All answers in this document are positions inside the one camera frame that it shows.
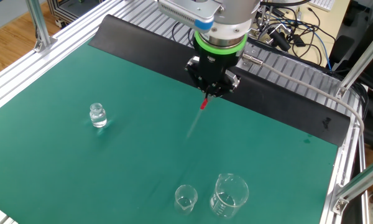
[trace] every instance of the small beaker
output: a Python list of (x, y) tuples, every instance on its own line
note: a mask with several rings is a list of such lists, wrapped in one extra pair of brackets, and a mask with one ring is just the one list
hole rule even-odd
[(175, 209), (183, 215), (192, 212), (193, 206), (198, 200), (198, 192), (190, 185), (181, 185), (175, 191)]
[(220, 217), (231, 218), (249, 198), (249, 188), (238, 175), (220, 174), (210, 198), (212, 211)]
[(94, 127), (102, 128), (106, 125), (106, 112), (101, 103), (93, 103), (90, 106), (90, 118)]

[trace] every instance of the green mat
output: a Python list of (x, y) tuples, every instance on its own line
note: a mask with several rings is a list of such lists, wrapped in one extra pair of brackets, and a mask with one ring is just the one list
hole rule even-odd
[[(220, 98), (188, 138), (202, 101), (82, 45), (0, 108), (0, 210), (20, 224), (318, 223), (337, 147)], [(209, 206), (220, 173), (250, 190), (230, 220)], [(189, 216), (173, 207), (183, 184), (198, 192)]]

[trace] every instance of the aluminum frame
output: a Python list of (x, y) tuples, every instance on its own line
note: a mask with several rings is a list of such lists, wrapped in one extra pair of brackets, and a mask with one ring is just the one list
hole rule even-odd
[[(154, 2), (145, 0), (107, 0), (55, 34), (53, 37), (58, 39), (58, 41), (51, 48), (39, 53), (31, 51), (0, 72), (0, 107), (42, 76), (47, 70), (63, 60), (68, 54), (92, 38), (107, 14), (114, 15), (167, 38), (171, 38), (171, 30), (176, 23), (173, 19), (161, 14)], [(175, 29), (175, 39), (187, 45), (188, 29), (187, 26), (178, 26)], [(313, 85), (329, 94), (335, 94), (340, 83), (340, 81), (305, 64), (267, 52), (250, 44), (246, 46), (246, 53), (271, 64), (274, 68), (287, 75)], [(332, 100), (307, 90), (303, 86), (298, 86), (296, 83), (279, 77), (264, 68), (242, 61), (238, 63), (238, 66), (351, 117), (344, 144), (337, 151), (320, 219), (320, 224), (341, 223), (341, 217), (331, 211), (330, 205), (332, 200), (335, 199), (334, 186), (336, 184), (344, 185), (350, 180), (359, 134), (359, 125), (356, 118), (353, 114), (346, 111), (344, 107)], [(343, 100), (357, 110), (359, 114), (362, 114), (362, 105), (355, 92), (348, 90)], [(362, 196), (362, 202), (366, 204), (367, 208), (367, 194)], [(364, 212), (363, 216), (368, 217), (367, 209), (362, 209), (362, 211)]]

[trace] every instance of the glass vial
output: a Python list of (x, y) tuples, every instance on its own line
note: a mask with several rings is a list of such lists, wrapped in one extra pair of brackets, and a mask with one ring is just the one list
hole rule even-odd
[(93, 103), (90, 106), (90, 118), (94, 127), (102, 128), (106, 125), (106, 113), (101, 103)]

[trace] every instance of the table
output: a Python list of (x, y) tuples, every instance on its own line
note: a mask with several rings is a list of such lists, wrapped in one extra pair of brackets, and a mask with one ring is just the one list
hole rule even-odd
[[(29, 93), (30, 91), (33, 91), (33, 88), (27, 88), (31, 83), (36, 80), (41, 81), (39, 77), (43, 75), (42, 78), (45, 78), (45, 74), (50, 72), (54, 65), (63, 61), (71, 52), (74, 52), (80, 46), (85, 44), (96, 33), (102, 18), (106, 14), (113, 14), (116, 17), (120, 17), (125, 21), (144, 27), (145, 29), (151, 30), (152, 32), (163, 35), (167, 38), (170, 38), (171, 27), (175, 23), (173, 20), (161, 15), (155, 4), (152, 2), (106, 1), (96, 9), (87, 13), (87, 15), (80, 20), (75, 21), (69, 27), (56, 34), (55, 37), (58, 38), (58, 42), (56, 42), (51, 49), (39, 54), (30, 52), (0, 73), (0, 110), (1, 108), (4, 110), (5, 107), (11, 105), (7, 104), (7, 102), (17, 96), (23, 89), (26, 88), (26, 92), (29, 91)], [(181, 39), (183, 44), (187, 44), (188, 42), (186, 38), (187, 30), (186, 27), (181, 26), (180, 30), (176, 33), (176, 36), (178, 37), (177, 39)], [(246, 50), (253, 56), (266, 58), (267, 62), (271, 63), (276, 69), (283, 70), (284, 73), (293, 75), (294, 77), (301, 79), (303, 82), (314, 85), (328, 93), (334, 91), (334, 87), (337, 85), (337, 80), (327, 77), (319, 71), (307, 67), (304, 64), (289, 60), (283, 56), (272, 54), (251, 45), (248, 45)], [(350, 116), (350, 114), (341, 106), (338, 106), (315, 93), (307, 91), (304, 88), (296, 86), (293, 83), (289, 83), (264, 69), (260, 69), (255, 65), (249, 65), (248, 63), (244, 64), (242, 62), (240, 62), (238, 66), (252, 72), (254, 75), (260, 76), (263, 79), (276, 83), (290, 91), (303, 95), (304, 97)], [(347, 97), (344, 100), (359, 111), (360, 102), (357, 100), (355, 94), (352, 91), (349, 91), (346, 96)], [(349, 174), (351, 173), (353, 161), (352, 155), (355, 154), (358, 140), (358, 131), (354, 128), (355, 122), (354, 119), (351, 120), (346, 140), (343, 146), (337, 149), (334, 170), (331, 174), (329, 188), (325, 198), (325, 205), (320, 215), (320, 223), (340, 222), (340, 217), (334, 216), (330, 211), (329, 203), (331, 201), (334, 185), (349, 181)]]
[[(332, 35), (334, 38), (337, 38), (338, 31), (341, 27), (341, 23), (343, 22), (344, 15), (347, 11), (347, 7), (349, 5), (349, 0), (335, 0), (332, 9), (330, 12), (326, 12), (324, 10), (315, 8), (309, 4), (304, 4), (300, 6), (300, 11), (302, 12), (301, 21), (307, 22), (310, 24), (318, 25), (318, 19), (315, 17), (315, 15), (310, 12), (307, 7), (312, 8), (312, 10), (316, 13), (316, 15), (321, 20), (320, 28), (323, 29), (328, 34)], [(285, 16), (294, 19), (293, 13), (288, 13)], [(326, 51), (328, 53), (328, 56), (330, 55), (331, 49), (333, 48), (334, 40), (327, 36), (326, 34), (322, 33), (322, 31), (318, 31), (317, 34), (320, 36), (322, 41), (325, 43)], [(309, 44), (311, 41), (311, 34), (304, 35), (302, 37), (304, 43)], [(323, 49), (322, 43), (319, 41), (317, 36), (314, 36), (312, 44), (315, 44), (318, 46), (319, 49), (321, 49), (322, 54), (322, 63), (321, 65), (323, 67), (326, 66), (327, 61), (325, 57), (325, 50)], [(295, 51), (297, 55), (301, 55), (304, 51), (306, 51), (307, 47), (295, 47)], [(319, 54), (318, 51), (314, 48), (311, 48), (307, 54), (305, 54), (302, 59), (319, 63)]]

